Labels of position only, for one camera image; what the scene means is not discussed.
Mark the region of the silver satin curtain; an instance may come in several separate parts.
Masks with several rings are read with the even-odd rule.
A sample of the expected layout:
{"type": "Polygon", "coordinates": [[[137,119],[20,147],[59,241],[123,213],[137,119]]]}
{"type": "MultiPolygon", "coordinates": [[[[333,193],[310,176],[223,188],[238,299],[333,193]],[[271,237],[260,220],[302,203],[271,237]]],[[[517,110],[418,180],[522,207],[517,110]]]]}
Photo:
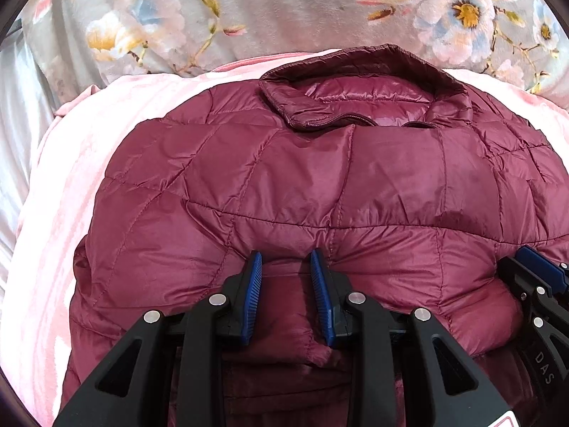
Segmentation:
{"type": "Polygon", "coordinates": [[[1,291],[7,288],[19,215],[35,152],[58,105],[15,22],[1,43],[1,291]]]}

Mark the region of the grey floral bed sheet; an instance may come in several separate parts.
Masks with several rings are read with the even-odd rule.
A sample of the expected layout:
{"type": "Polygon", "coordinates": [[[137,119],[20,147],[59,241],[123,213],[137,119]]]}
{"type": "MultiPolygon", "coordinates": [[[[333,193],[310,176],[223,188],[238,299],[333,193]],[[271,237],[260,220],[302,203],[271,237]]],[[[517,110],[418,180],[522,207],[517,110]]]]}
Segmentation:
{"type": "Polygon", "coordinates": [[[393,43],[568,104],[568,35],[546,0],[29,0],[21,19],[62,101],[123,75],[393,43]]]}

